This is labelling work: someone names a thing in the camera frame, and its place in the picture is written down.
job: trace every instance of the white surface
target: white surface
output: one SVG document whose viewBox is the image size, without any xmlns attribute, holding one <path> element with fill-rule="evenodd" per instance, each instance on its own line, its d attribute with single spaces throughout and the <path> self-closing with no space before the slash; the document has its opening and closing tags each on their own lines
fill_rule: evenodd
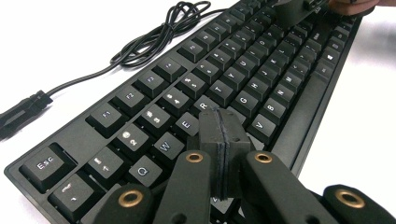
<svg viewBox="0 0 396 224">
<path fill-rule="evenodd" d="M 163 23 L 167 9 L 176 2 L 3 3 L 0 112 L 39 90 L 49 91 L 68 80 L 105 68 L 126 43 Z M 228 7 L 234 2 L 212 1 L 210 9 Z M 306 187 L 320 194 L 325 186 L 335 183 L 361 189 L 396 216 L 396 196 L 392 192 L 396 188 L 391 182 L 396 149 L 392 141 L 396 127 L 392 91 L 396 81 L 392 73 L 396 71 L 393 54 L 396 18 L 391 13 L 394 15 L 395 10 L 378 8 L 365 18 L 359 41 L 350 53 L 301 179 Z M 43 116 L 0 143 L 0 169 L 4 170 L 134 73 L 116 71 L 56 94 Z M 0 175 L 0 183 L 3 220 L 48 222 L 4 175 Z"/>
</svg>

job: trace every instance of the keyboard frame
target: keyboard frame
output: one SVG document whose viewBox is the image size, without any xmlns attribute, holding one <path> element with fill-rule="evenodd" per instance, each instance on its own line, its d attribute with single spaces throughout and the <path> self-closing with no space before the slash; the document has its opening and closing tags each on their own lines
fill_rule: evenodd
<svg viewBox="0 0 396 224">
<path fill-rule="evenodd" d="M 309 148 L 311 147 L 315 135 L 318 131 L 318 127 L 321 123 L 321 120 L 324 116 L 325 110 L 327 108 L 328 103 L 330 102 L 332 93 L 334 91 L 335 85 L 337 83 L 337 80 L 341 74 L 341 71 L 343 69 L 344 63 L 347 59 L 347 54 L 352 46 L 353 40 L 356 36 L 356 33 L 358 32 L 359 26 L 360 26 L 361 19 L 356 19 L 355 25 L 350 33 L 350 37 L 348 41 L 346 42 L 346 45 L 344 47 L 343 53 L 339 59 L 338 64 L 336 65 L 336 68 L 334 70 L 332 79 L 328 85 L 327 90 L 325 91 L 325 94 L 321 100 L 320 106 L 317 110 L 317 113 L 310 125 L 310 128 L 305 136 L 304 142 L 302 146 L 300 147 L 299 153 L 296 157 L 296 160 L 294 161 L 291 171 L 298 176 L 298 174 L 301 172 L 304 161 L 309 153 Z M 144 109 L 142 109 L 139 113 L 137 113 L 135 116 L 130 118 L 122 128 L 120 128 L 117 132 L 115 132 L 112 136 L 108 138 L 104 138 L 99 132 L 97 132 L 88 122 L 86 122 L 86 118 L 91 114 L 92 111 L 94 111 L 97 107 L 99 107 L 103 102 L 109 102 L 111 99 L 114 98 L 114 96 L 121 91 L 126 85 L 130 85 L 134 83 L 139 76 L 145 74 L 147 71 L 153 69 L 157 62 L 160 62 L 162 59 L 166 57 L 172 58 L 174 61 L 178 62 L 179 64 L 182 64 L 183 67 L 187 69 L 184 75 L 178 78 L 177 81 L 174 83 L 171 83 L 165 90 L 164 92 L 167 92 L 170 90 L 172 87 L 176 86 L 177 82 L 182 79 L 184 76 L 186 76 L 190 71 L 192 71 L 197 63 L 192 63 L 188 59 L 186 59 L 184 56 L 180 55 L 177 53 L 176 50 L 173 49 L 179 49 L 185 41 L 192 40 L 194 38 L 195 34 L 198 34 L 200 31 L 203 31 L 208 27 L 208 24 L 204 25 L 197 31 L 195 31 L 193 34 L 188 35 L 184 40 L 181 40 L 180 43 L 175 45 L 172 49 L 169 49 L 167 52 L 165 52 L 162 56 L 160 56 L 158 59 L 155 61 L 151 62 L 148 64 L 145 68 L 143 68 L 141 71 L 136 73 L 134 76 L 130 77 L 128 80 L 120 84 L 116 89 L 108 93 L 106 96 L 104 96 L 102 99 L 100 99 L 98 102 L 95 104 L 91 105 L 89 108 L 87 108 L 84 112 L 79 114 L 77 117 L 74 119 L 70 120 L 68 123 L 66 123 L 61 129 L 47 137 L 45 140 L 37 144 L 35 147 L 21 155 L 18 159 L 16 159 L 14 162 L 12 162 L 10 165 L 8 165 L 5 169 L 5 175 L 7 178 L 17 187 L 17 189 L 35 206 L 35 208 L 43 214 L 43 216 L 51 223 L 70 223 L 58 210 L 55 209 L 55 207 L 49 202 L 48 197 L 51 195 L 53 191 L 55 191 L 59 186 L 66 180 L 68 179 L 71 175 L 76 173 L 78 170 L 83 169 L 84 165 L 92 158 L 92 156 L 98 152 L 100 149 L 102 149 L 102 146 L 107 146 L 110 144 L 115 136 L 117 136 L 120 132 L 122 132 L 123 128 L 128 126 L 129 124 L 133 123 L 143 112 Z M 299 92 L 297 95 L 296 99 L 294 100 L 295 102 L 298 101 L 298 98 L 300 97 L 302 91 Z M 146 105 L 146 107 L 151 106 L 155 104 L 161 97 L 162 93 L 158 95 L 156 98 L 152 99 L 151 102 Z M 73 153 L 68 154 L 71 156 L 71 158 L 76 160 L 77 166 L 66 176 L 62 178 L 61 181 L 59 181 L 57 184 L 55 184 L 51 189 L 49 189 L 45 193 L 40 193 L 28 180 L 27 178 L 20 172 L 20 168 L 23 165 L 24 162 L 26 162 L 28 159 L 30 159 L 32 156 L 34 156 L 40 148 L 43 148 L 45 146 L 49 146 L 52 143 L 57 143 L 63 148 L 65 146 L 70 146 L 73 145 L 74 142 L 69 142 L 63 140 L 63 136 L 65 134 L 73 134 L 76 138 L 83 138 L 83 136 L 78 135 L 78 132 L 75 132 L 75 130 L 83 130 L 79 131 L 80 133 L 84 133 L 85 129 L 90 129 L 93 135 L 97 135 L 101 141 L 95 142 L 91 145 L 92 148 L 97 148 L 96 151 L 89 150 L 89 153 L 83 153 L 83 151 L 79 151 L 78 153 L 81 153 L 82 158 L 78 158 L 76 160 L 76 157 L 73 156 Z M 85 141 L 85 144 L 91 144 L 92 141 Z"/>
</svg>

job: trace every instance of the keyboard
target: keyboard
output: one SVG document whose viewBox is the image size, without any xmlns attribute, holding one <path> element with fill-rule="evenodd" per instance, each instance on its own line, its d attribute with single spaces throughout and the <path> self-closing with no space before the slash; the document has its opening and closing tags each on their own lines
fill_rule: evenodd
<svg viewBox="0 0 396 224">
<path fill-rule="evenodd" d="M 166 181 L 199 113 L 222 107 L 297 175 L 359 23 L 323 9 L 283 29 L 270 4 L 239 2 L 5 173 L 51 223 L 92 223 L 120 186 Z M 238 199 L 211 204 L 212 222 L 245 223 Z"/>
</svg>

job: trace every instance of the black cable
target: black cable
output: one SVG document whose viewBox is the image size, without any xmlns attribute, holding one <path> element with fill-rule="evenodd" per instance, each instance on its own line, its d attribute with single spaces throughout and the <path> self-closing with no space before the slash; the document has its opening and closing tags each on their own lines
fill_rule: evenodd
<svg viewBox="0 0 396 224">
<path fill-rule="evenodd" d="M 125 47 L 123 47 L 122 50 L 110 60 L 110 66 L 91 75 L 66 82 L 48 91 L 47 95 L 51 96 L 54 93 L 79 82 L 99 77 L 111 71 L 118 65 L 131 68 L 143 66 L 149 63 L 156 55 L 163 51 L 166 45 L 168 45 L 174 37 L 184 35 L 194 28 L 201 19 L 225 10 L 219 9 L 201 15 L 210 8 L 210 5 L 210 2 L 208 1 L 202 1 L 195 4 L 188 2 L 177 3 L 174 7 L 171 7 L 168 10 L 165 23 L 153 29 L 146 35 L 141 35 L 125 45 Z"/>
<path fill-rule="evenodd" d="M 143 66 L 161 53 L 174 37 L 186 34 L 194 28 L 201 19 L 225 10 L 220 9 L 202 14 L 210 8 L 210 6 L 211 4 L 208 1 L 195 4 L 179 2 L 168 10 L 165 23 L 148 34 L 141 35 L 125 45 L 125 47 L 110 60 L 110 66 L 99 72 L 68 81 L 47 93 L 39 91 L 29 98 L 20 101 L 8 111 L 0 114 L 0 140 L 10 137 L 20 127 L 25 125 L 28 120 L 31 120 L 41 113 L 47 105 L 52 103 L 50 96 L 56 92 L 82 81 L 99 77 L 119 65 L 129 68 Z"/>
</svg>

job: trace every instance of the function key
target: function key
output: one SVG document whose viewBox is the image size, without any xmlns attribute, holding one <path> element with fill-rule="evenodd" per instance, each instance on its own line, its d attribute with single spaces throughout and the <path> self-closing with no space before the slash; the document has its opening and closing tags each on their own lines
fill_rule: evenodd
<svg viewBox="0 0 396 224">
<path fill-rule="evenodd" d="M 219 41 L 205 31 L 201 31 L 193 41 L 203 47 L 206 51 L 212 50 Z"/>
<path fill-rule="evenodd" d="M 63 149 L 52 144 L 44 147 L 21 167 L 21 172 L 29 178 L 41 192 L 46 192 L 64 178 L 76 165 L 68 158 Z"/>
<path fill-rule="evenodd" d="M 165 90 L 169 86 L 169 83 L 150 70 L 143 74 L 143 76 L 140 76 L 135 85 L 152 99 Z"/>
<path fill-rule="evenodd" d="M 228 36 L 228 31 L 216 22 L 211 22 L 209 28 L 206 29 L 207 33 L 213 35 L 218 41 L 223 41 Z"/>
<path fill-rule="evenodd" d="M 114 140 L 114 145 L 132 161 L 139 160 L 151 144 L 149 136 L 134 124 L 130 124 Z"/>
<path fill-rule="evenodd" d="M 149 98 L 132 86 L 117 93 L 112 102 L 130 117 L 137 114 L 149 103 Z"/>
<path fill-rule="evenodd" d="M 128 165 L 120 155 L 104 147 L 88 161 L 86 169 L 103 187 L 111 189 L 127 171 Z"/>
<path fill-rule="evenodd" d="M 126 121 L 127 118 L 109 103 L 100 105 L 87 117 L 87 122 L 105 138 L 113 135 Z"/>
<path fill-rule="evenodd" d="M 153 135 L 160 137 L 173 124 L 174 119 L 157 105 L 152 105 L 137 119 Z"/>
<path fill-rule="evenodd" d="M 242 4 L 238 4 L 231 9 L 231 14 L 241 21 L 247 21 L 252 13 L 250 12 L 250 8 L 245 7 Z"/>
<path fill-rule="evenodd" d="M 137 161 L 126 178 L 130 182 L 141 183 L 146 187 L 153 187 L 161 181 L 163 169 L 147 156 L 143 156 Z"/>
<path fill-rule="evenodd" d="M 174 82 L 186 71 L 186 69 L 172 59 L 165 58 L 154 67 L 153 71 L 166 81 Z"/>
<path fill-rule="evenodd" d="M 234 32 L 238 28 L 237 21 L 228 15 L 221 16 L 218 24 L 227 29 L 229 33 Z"/>
<path fill-rule="evenodd" d="M 64 216 L 76 223 L 102 197 L 103 191 L 92 179 L 82 172 L 70 176 L 49 196 Z"/>
<path fill-rule="evenodd" d="M 177 52 L 192 63 L 198 63 L 206 55 L 206 50 L 191 40 L 187 41 Z"/>
</svg>

